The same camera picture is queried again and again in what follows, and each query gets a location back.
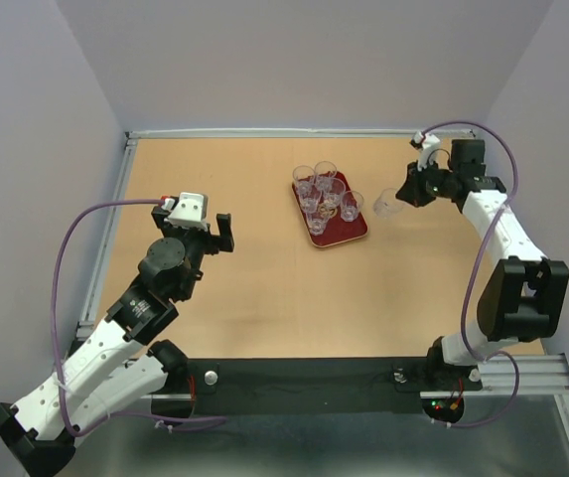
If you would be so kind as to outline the clear faceted glass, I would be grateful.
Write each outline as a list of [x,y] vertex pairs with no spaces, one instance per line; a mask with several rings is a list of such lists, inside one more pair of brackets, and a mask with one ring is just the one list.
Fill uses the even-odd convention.
[[298,198],[309,195],[315,183],[315,170],[307,165],[297,166],[292,173],[293,187]]

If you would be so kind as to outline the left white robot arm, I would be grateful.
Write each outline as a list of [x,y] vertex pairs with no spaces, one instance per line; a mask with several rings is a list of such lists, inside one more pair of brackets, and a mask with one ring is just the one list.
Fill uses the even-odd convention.
[[54,350],[55,369],[13,403],[0,402],[0,438],[30,476],[55,476],[82,439],[143,396],[185,386],[196,392],[187,356],[158,340],[178,316],[177,303],[192,297],[205,256],[231,252],[231,216],[176,198],[156,201],[152,217],[161,238],[152,242],[138,273],[105,317],[67,358]]

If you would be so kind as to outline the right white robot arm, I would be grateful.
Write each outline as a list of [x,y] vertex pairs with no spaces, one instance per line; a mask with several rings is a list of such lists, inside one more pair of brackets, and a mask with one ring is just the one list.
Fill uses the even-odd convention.
[[488,256],[493,263],[476,318],[469,318],[464,304],[460,332],[438,338],[423,364],[406,372],[423,391],[445,391],[468,382],[479,363],[504,356],[508,347],[553,336],[569,268],[528,236],[510,207],[512,192],[487,173],[484,141],[453,140],[446,167],[437,163],[443,149],[435,135],[418,132],[410,144],[419,157],[408,164],[396,199],[415,208],[449,200],[481,240],[476,261]]

